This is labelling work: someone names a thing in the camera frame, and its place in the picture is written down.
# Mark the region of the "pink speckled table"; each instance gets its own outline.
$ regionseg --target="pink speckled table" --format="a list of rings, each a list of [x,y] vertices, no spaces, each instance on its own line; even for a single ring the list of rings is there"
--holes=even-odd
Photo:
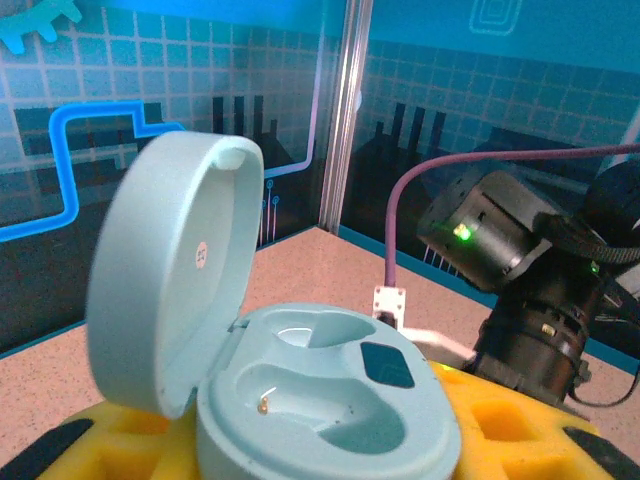
[[[320,302],[369,314],[384,262],[319,229],[258,252],[244,310],[283,302]],[[438,330],[472,346],[488,309],[406,270],[407,326]],[[585,399],[622,395],[632,378],[590,358]],[[102,400],[91,378],[84,327],[0,361],[0,465],[68,416]],[[581,409],[602,434],[640,463],[640,394],[608,410]]]

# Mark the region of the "blue grid wallpaper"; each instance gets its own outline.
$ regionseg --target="blue grid wallpaper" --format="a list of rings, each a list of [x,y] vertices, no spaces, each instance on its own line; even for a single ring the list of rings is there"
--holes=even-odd
[[[253,96],[262,95],[263,131],[277,120],[278,140],[294,161],[306,157],[318,35],[85,7],[73,24],[54,22],[58,40],[25,35],[26,52],[13,55],[0,42],[0,219],[15,222],[59,211],[58,195],[42,193],[33,172],[53,166],[39,148],[50,112],[65,103],[141,99],[154,122],[178,121],[211,132],[212,98],[224,98],[224,131],[233,132],[234,97],[245,96],[244,131],[253,133]],[[317,152],[328,142],[331,88],[339,42],[325,39],[318,111]],[[31,112],[19,115],[15,112]],[[92,120],[94,135],[113,132],[115,119]],[[86,132],[73,122],[68,135]],[[135,142],[75,150],[74,164],[109,160],[131,164]],[[26,172],[16,180],[14,172]],[[105,201],[113,188],[94,186],[84,203]]]
[[[356,143],[391,128],[396,103],[447,114],[441,148],[473,150],[501,127],[574,145],[620,143],[640,102],[640,75],[462,51],[369,44]],[[406,146],[413,110],[400,139]],[[428,135],[418,151],[426,152]]]

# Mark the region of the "green led light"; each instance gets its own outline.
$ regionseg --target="green led light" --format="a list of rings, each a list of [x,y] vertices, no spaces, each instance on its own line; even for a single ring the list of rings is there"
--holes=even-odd
[[[466,242],[471,238],[471,230],[469,230],[469,228],[464,223],[461,223],[456,228],[454,228],[453,234],[463,242]]]

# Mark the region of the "earbuds charging case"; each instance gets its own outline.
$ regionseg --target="earbuds charging case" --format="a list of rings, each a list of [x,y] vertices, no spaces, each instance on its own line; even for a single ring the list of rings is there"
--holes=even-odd
[[[138,155],[89,281],[101,393],[169,419],[195,404],[205,480],[450,478],[454,412],[400,333],[318,304],[239,316],[263,184],[260,148],[242,137],[171,132]]]

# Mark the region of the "charging case lid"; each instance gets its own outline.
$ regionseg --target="charging case lid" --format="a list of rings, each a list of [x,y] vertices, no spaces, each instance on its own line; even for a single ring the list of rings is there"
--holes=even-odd
[[[244,300],[262,211],[262,152],[171,132],[138,155],[102,226],[89,280],[89,360],[104,397],[175,419]]]

